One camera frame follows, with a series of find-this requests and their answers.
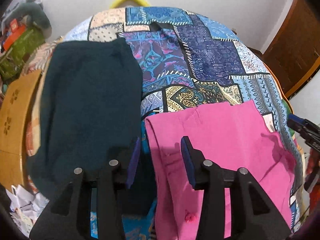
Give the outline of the blue patchwork bedspread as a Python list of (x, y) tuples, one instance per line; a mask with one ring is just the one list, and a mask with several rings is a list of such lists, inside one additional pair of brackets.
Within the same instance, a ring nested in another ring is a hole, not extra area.
[(108, 9), (81, 22), (64, 39), (109, 42), (120, 37), (143, 72), (142, 117), (205, 102), (254, 102), (297, 162), (289, 204), (290, 228), (297, 231), (302, 224), (303, 158), (287, 126), (292, 108), (267, 65), (225, 25), (172, 7)]

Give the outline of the pink pants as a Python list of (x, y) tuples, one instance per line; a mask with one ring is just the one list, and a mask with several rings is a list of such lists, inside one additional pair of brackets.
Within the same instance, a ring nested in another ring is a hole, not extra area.
[(277, 132), (271, 132), (253, 101), (204, 104), (145, 119), (157, 182), (155, 230), (158, 239), (195, 239), (203, 192), (189, 184), (180, 142), (222, 168), (245, 167), (259, 182), (287, 223), (295, 159)]

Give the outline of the wooden lap desk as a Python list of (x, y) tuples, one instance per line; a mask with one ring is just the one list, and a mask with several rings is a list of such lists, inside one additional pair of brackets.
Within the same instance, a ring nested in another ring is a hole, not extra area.
[(25, 130), (41, 75), (39, 69), (12, 82), (1, 106), (1, 185), (9, 191), (27, 184)]

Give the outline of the dark teal folded garment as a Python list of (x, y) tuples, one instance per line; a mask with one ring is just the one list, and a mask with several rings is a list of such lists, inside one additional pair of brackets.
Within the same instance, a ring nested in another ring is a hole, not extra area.
[(90, 180), (142, 137), (142, 70), (124, 38), (69, 41), (53, 52), (40, 102), (40, 147), (27, 161), (52, 199), (80, 167)]

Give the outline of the green fabric storage box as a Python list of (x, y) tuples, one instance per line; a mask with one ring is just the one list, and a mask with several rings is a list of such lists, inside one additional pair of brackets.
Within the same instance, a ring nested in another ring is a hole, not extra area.
[(21, 33), (1, 56), (1, 78), (7, 81), (20, 74), (29, 57), (44, 42), (43, 33), (37, 28), (29, 28)]

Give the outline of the grey neck pillow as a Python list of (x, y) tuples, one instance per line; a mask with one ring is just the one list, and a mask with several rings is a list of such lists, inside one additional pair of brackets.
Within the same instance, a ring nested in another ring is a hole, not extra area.
[(7, 18), (7, 23), (11, 23), (14, 19), (19, 20), (25, 17), (27, 18), (27, 27), (34, 25), (42, 31), (44, 38), (51, 36), (52, 26), (42, 5), (31, 0), (25, 0), (16, 4)]

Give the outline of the orange box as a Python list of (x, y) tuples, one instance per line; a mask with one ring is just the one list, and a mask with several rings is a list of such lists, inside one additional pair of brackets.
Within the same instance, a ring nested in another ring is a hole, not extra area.
[(12, 44), (26, 31), (26, 26), (20, 24), (18, 20), (13, 19), (9, 25), (7, 38), (4, 40), (3, 48), (5, 51), (9, 50)]

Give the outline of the brown wooden door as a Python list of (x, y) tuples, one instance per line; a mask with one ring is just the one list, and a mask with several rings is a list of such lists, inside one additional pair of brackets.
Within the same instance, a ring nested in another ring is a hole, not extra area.
[(263, 58), (287, 98), (315, 74), (319, 63), (319, 20), (305, 0), (293, 0)]

